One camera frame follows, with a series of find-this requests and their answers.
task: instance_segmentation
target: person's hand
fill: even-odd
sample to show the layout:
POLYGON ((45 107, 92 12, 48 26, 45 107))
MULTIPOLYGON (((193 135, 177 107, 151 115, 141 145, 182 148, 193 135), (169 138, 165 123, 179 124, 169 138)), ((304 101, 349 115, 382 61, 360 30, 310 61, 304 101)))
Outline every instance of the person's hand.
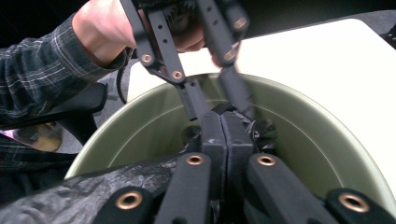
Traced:
MULTIPOLYGON (((109 65, 125 47, 136 48, 133 27, 120 0, 91 0, 73 18, 73 29, 83 48, 95 63, 109 65)), ((204 31, 199 25, 174 36, 179 51, 204 46, 204 31)))

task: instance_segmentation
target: plaid shirt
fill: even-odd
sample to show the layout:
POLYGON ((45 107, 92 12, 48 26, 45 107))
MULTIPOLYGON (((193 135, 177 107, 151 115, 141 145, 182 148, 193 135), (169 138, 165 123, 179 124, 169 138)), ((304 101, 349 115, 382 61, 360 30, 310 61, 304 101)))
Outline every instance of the plaid shirt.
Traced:
MULTIPOLYGON (((72 29, 72 18, 48 35, 0 49, 0 123, 46 113, 123 66, 125 52, 106 69, 93 63, 72 29)), ((0 172, 39 168, 63 159, 72 157, 37 151, 0 136, 0 172)))

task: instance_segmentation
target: white table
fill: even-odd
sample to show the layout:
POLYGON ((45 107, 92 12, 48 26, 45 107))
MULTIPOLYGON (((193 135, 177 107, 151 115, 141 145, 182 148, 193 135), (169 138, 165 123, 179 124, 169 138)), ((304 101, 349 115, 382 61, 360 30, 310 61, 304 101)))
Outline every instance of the white table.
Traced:
MULTIPOLYGON (((216 73, 207 49, 180 54, 186 75, 216 73)), ((287 85, 335 115, 396 195, 396 51, 363 22, 336 21, 244 40, 240 73, 287 85)), ((128 100, 163 81, 132 67, 128 100)))

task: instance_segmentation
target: person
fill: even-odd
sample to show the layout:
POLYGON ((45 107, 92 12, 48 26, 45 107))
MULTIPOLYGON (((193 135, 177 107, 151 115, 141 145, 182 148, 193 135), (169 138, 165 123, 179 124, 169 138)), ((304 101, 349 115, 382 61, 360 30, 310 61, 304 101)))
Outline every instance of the person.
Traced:
MULTIPOLYGON (((175 35, 174 41, 179 51, 198 50, 205 44, 203 29, 199 24, 193 25, 175 35)), ((136 41, 120 1, 91 0, 52 33, 0 49, 0 123, 45 114, 91 83, 120 69, 127 60, 127 47, 135 49, 136 41)), ((75 155, 57 155, 52 159, 49 153, 10 144, 5 139, 0 139, 1 145, 0 203, 31 193, 32 185, 40 188, 48 185, 26 183, 26 179, 32 178, 26 172, 42 172, 50 166, 63 165, 61 174, 64 174, 75 158, 75 155), (36 157, 29 162, 32 155, 36 157)), ((57 174, 55 179, 63 177, 57 174)))

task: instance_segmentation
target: black chair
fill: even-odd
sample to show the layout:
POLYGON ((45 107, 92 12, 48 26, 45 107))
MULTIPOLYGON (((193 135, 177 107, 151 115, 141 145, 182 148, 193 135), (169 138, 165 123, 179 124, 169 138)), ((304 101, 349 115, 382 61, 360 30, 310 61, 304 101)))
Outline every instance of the black chair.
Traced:
POLYGON ((53 107, 49 113, 18 123, 0 125, 0 130, 20 129, 42 123, 57 122, 84 145, 97 130, 93 113, 103 109, 106 98, 107 85, 93 83, 78 95, 53 107))

